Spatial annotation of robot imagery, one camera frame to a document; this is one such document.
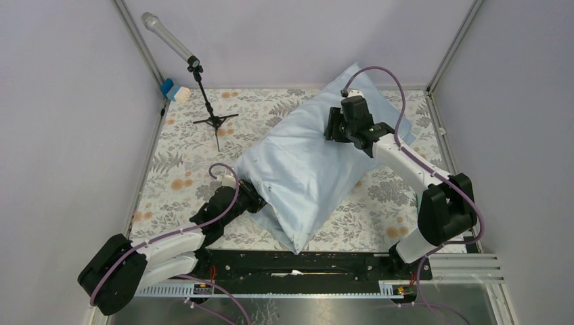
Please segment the light blue pillowcase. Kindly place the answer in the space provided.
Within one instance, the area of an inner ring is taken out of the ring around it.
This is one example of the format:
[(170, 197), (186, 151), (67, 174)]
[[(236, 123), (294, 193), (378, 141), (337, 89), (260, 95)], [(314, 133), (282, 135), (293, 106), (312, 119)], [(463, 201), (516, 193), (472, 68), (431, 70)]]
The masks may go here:
[(346, 83), (365, 95), (376, 122), (397, 127), (405, 142), (413, 142), (411, 123), (399, 114), (399, 92), (381, 92), (358, 64), (351, 65), (237, 160), (238, 175), (252, 182), (267, 202), (252, 216), (255, 227), (246, 237), (246, 248), (295, 254), (305, 251), (358, 181), (374, 169), (389, 168), (352, 144), (325, 139), (329, 111), (340, 104), (340, 91)]

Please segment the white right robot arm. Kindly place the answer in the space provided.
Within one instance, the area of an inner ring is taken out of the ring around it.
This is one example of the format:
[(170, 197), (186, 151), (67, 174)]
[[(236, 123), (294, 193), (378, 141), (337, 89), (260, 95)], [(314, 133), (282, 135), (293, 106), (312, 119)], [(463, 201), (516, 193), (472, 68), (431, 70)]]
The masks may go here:
[(395, 278), (408, 277), (417, 260), (477, 224), (470, 179), (450, 175), (411, 152), (391, 126), (374, 122), (362, 95), (346, 97), (339, 108), (330, 109), (324, 135), (328, 141), (352, 143), (391, 168), (417, 195), (416, 229), (389, 250), (388, 269)]

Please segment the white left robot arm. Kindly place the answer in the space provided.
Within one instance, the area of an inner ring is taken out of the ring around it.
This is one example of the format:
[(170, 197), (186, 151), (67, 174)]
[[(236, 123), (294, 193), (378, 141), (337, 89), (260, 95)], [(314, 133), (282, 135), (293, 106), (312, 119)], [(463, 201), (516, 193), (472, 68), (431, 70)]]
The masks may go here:
[(110, 237), (77, 278), (90, 304), (105, 316), (124, 308), (140, 290), (163, 280), (190, 274), (202, 278), (210, 261), (203, 250), (220, 239), (225, 226), (245, 212), (266, 205), (255, 187), (241, 179), (218, 187), (190, 217), (190, 226), (132, 241), (123, 234)]

